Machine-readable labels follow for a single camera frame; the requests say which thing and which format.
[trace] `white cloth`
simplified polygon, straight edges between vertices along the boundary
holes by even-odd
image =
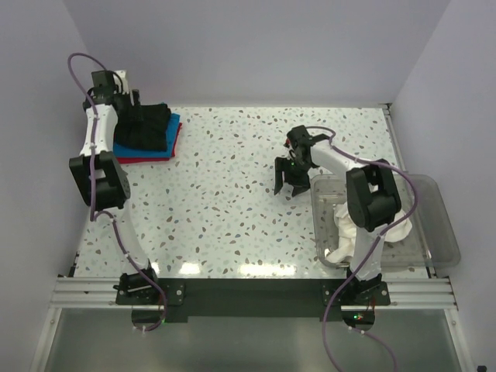
[[[396,213],[394,220],[398,221],[404,215],[405,212],[401,210]],[[347,202],[344,204],[338,204],[334,207],[334,223],[338,227],[339,231],[338,249],[333,250],[329,255],[327,255],[326,259],[333,264],[338,264],[344,261],[347,257],[353,257],[355,253],[357,226],[353,223],[350,214],[348,213]],[[389,243],[399,242],[400,240],[406,238],[411,230],[412,223],[410,222],[410,219],[406,219],[386,233],[385,241]]]

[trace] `plastic bin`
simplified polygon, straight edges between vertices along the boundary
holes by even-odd
[[[411,217],[413,228],[401,242],[385,243],[383,267],[452,267],[460,262],[450,218],[437,183],[421,174],[410,174],[418,189],[418,208]],[[402,208],[412,206],[412,193],[407,182],[395,175]],[[334,175],[318,175],[312,179],[312,207],[317,257],[328,267],[345,267],[348,263],[333,264],[326,253],[338,247],[338,228],[334,223],[334,206],[346,201],[346,186]]]

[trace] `white wall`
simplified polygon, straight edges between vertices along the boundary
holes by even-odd
[[[437,180],[460,245],[450,271],[478,364],[496,370],[496,3],[452,0],[393,104],[408,169]]]
[[[60,0],[0,2],[0,369],[28,370],[86,208],[68,168],[85,117],[66,68],[84,51]],[[88,76],[89,63],[76,67]]]
[[[143,101],[392,102],[449,0],[64,0]]]

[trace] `black cloth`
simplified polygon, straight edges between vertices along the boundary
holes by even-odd
[[[143,120],[119,118],[114,140],[121,146],[136,150],[165,151],[165,131],[171,119],[171,110],[165,103],[142,105]]]

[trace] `speckled tabletop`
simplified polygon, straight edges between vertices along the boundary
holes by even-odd
[[[317,259],[310,192],[292,198],[286,185],[274,196],[274,158],[286,154],[285,133],[303,124],[332,127],[344,150],[394,163],[381,109],[173,111],[183,123],[176,157],[123,167],[136,234],[160,277],[343,277]],[[120,276],[108,223],[88,221],[74,276]],[[387,275],[425,277],[425,270]]]

